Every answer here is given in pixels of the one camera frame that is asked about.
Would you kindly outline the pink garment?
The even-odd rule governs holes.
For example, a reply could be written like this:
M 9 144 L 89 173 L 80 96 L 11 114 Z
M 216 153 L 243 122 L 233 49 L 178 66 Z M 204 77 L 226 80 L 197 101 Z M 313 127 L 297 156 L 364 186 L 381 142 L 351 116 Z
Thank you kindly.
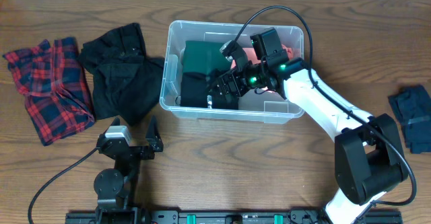
M 272 91 L 279 95 L 284 95 L 284 81 L 289 79 L 291 74 L 303 68 L 303 60 L 294 56 L 292 48 L 283 44 L 276 47 L 273 51 L 263 50 L 261 46 L 238 47 L 236 52 L 243 50 L 253 64 L 261 64 L 261 76 L 263 92 Z

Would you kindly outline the dark green garment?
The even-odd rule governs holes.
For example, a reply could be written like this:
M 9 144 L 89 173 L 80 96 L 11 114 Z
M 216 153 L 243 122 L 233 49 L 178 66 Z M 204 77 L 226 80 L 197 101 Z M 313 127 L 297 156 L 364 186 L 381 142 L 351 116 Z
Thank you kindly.
M 181 61 L 183 73 L 209 75 L 214 70 L 229 70 L 232 63 L 220 52 L 223 45 L 221 42 L 186 41 Z

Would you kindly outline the large black garment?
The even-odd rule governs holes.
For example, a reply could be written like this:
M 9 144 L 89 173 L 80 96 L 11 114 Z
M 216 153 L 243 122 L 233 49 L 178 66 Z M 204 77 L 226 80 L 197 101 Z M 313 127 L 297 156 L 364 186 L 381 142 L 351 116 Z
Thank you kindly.
M 133 126 L 158 103 L 164 58 L 147 54 L 138 23 L 84 43 L 78 61 L 93 76 L 92 102 L 98 120 L 120 116 Z

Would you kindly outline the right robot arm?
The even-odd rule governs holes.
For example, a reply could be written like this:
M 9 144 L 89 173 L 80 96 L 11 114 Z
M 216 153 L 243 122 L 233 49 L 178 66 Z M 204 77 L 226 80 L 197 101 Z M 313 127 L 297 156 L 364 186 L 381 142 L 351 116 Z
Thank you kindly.
M 335 143 L 339 189 L 324 208 L 324 220 L 362 222 L 384 194 L 413 177 L 395 121 L 387 114 L 374 117 L 342 98 L 304 59 L 288 55 L 275 29 L 252 35 L 251 44 L 258 64 L 236 40 L 222 45 L 221 54 L 235 65 L 212 83 L 211 90 L 231 99 L 266 89 L 302 108 Z

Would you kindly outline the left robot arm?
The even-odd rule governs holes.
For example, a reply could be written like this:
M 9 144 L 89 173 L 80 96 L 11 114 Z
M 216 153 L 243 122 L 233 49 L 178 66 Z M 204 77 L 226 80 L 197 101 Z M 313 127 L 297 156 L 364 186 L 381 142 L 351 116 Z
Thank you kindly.
M 151 160 L 162 152 L 164 144 L 153 116 L 145 135 L 147 145 L 131 146 L 131 133 L 120 120 L 112 124 L 98 137 L 96 149 L 114 160 L 114 167 L 102 170 L 94 180 L 98 196 L 95 224 L 151 223 L 149 211 L 134 203 L 141 162 Z

